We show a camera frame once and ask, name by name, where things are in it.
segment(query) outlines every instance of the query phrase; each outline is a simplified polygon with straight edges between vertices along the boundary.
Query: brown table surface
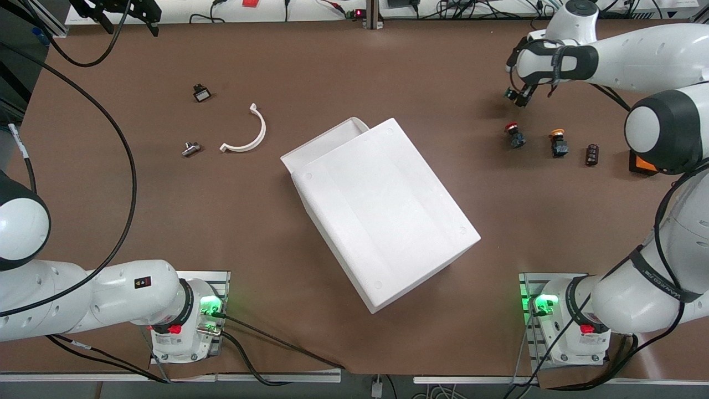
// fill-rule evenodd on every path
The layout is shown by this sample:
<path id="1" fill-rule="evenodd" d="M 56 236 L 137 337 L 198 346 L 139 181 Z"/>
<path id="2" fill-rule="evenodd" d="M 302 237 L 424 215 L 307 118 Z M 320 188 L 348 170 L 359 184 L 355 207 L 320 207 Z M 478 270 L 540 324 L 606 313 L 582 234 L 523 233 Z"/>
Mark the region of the brown table surface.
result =
<path id="1" fill-rule="evenodd" d="M 608 37 L 652 25 L 600 21 Z M 647 235 L 672 177 L 627 171 L 625 112 L 584 83 L 537 91 L 526 109 L 502 97 L 511 48 L 526 21 L 389 21 L 127 26 L 97 67 L 48 63 L 94 95 L 115 117 L 138 167 L 133 228 L 114 263 L 161 258 L 178 270 L 231 270 L 229 314 L 301 345 L 354 373 L 509 376 L 524 321 L 518 273 L 604 273 Z M 73 28 L 59 40 L 76 59 L 95 58 L 109 36 Z M 198 104 L 192 86 L 214 98 Z M 641 95 L 623 93 L 629 103 Z M 267 121 L 261 145 L 247 143 Z M 371 315 L 308 218 L 279 157 L 341 121 L 370 126 L 396 118 L 482 240 L 420 287 Z M 509 149 L 503 127 L 527 137 Z M 571 146 L 553 159 L 548 134 Z M 41 258 L 91 269 L 113 247 L 128 210 L 125 153 L 107 121 L 78 93 L 43 72 L 23 137 L 38 190 L 52 215 Z M 204 150 L 180 153 L 185 141 Z M 584 166 L 585 148 L 601 162 Z M 26 181 L 19 157 L 10 175 Z M 709 319 L 680 326 L 638 356 L 622 376 L 709 379 Z M 242 332 L 261 371 L 326 365 Z M 147 365 L 130 324 L 78 340 Z M 44 338 L 0 345 L 6 371 L 92 371 Z M 529 375 L 529 362 L 522 362 Z M 214 359 L 171 366 L 173 377 L 245 371 L 229 343 Z M 543 385 L 582 381 L 598 368 L 541 373 Z"/>

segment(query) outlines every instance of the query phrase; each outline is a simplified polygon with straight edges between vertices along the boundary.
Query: cable connector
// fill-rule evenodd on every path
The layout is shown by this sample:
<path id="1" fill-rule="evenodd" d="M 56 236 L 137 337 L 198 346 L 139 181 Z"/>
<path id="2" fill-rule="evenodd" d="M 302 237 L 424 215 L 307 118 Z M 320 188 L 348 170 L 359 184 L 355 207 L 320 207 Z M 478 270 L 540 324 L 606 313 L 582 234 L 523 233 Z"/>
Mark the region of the cable connector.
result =
<path id="1" fill-rule="evenodd" d="M 381 392 L 384 390 L 384 384 L 381 382 L 380 375 L 376 375 L 376 380 L 372 381 L 372 397 L 374 399 L 381 398 Z"/>

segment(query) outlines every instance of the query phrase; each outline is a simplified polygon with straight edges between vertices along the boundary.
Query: black bracket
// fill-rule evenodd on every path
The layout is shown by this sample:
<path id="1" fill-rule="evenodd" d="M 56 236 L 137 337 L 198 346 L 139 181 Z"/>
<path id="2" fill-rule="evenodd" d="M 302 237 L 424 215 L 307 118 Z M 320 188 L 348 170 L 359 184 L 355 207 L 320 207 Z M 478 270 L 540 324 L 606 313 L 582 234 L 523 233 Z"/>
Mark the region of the black bracket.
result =
<path id="1" fill-rule="evenodd" d="M 95 7 L 91 7 L 86 0 L 69 0 L 69 2 L 82 18 L 93 19 L 108 33 L 113 33 L 113 24 L 108 20 L 104 11 L 123 13 L 127 4 L 126 0 L 93 0 Z M 152 35 L 157 37 L 157 23 L 160 22 L 162 10 L 155 0 L 134 0 L 130 4 L 128 15 L 145 22 Z"/>

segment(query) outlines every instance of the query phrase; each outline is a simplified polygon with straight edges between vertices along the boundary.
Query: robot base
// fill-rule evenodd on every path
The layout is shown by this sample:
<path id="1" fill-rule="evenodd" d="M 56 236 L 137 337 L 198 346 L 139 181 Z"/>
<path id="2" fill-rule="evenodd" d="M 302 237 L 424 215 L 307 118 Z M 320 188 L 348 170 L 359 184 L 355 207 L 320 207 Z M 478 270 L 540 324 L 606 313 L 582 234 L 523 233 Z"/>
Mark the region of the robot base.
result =
<path id="1" fill-rule="evenodd" d="M 556 366 L 602 366 L 610 343 L 610 330 L 600 334 L 582 332 L 581 326 L 571 320 L 566 303 L 566 288 L 570 282 L 569 278 L 554 278 L 544 286 L 541 295 L 530 298 L 530 309 L 538 314 L 535 318 L 542 328 L 547 348 L 571 322 L 547 361 Z"/>
<path id="2" fill-rule="evenodd" d="M 217 327 L 214 318 L 201 314 L 200 306 L 203 298 L 214 297 L 213 288 L 199 279 L 189 279 L 187 284 L 194 294 L 194 302 L 180 333 L 158 334 L 155 330 L 151 331 L 153 353 L 166 363 L 191 363 L 206 358 L 213 335 L 204 331 Z"/>

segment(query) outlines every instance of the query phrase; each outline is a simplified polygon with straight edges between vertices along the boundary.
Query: metal post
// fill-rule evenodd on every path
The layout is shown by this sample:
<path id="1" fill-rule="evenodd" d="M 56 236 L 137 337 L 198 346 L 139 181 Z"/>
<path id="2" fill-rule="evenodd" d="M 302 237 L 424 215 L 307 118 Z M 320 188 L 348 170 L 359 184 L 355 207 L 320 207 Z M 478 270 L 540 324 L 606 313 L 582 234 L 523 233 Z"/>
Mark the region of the metal post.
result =
<path id="1" fill-rule="evenodd" d="M 379 0 L 367 0 L 367 17 L 362 23 L 365 29 L 382 29 L 384 22 L 379 20 Z"/>

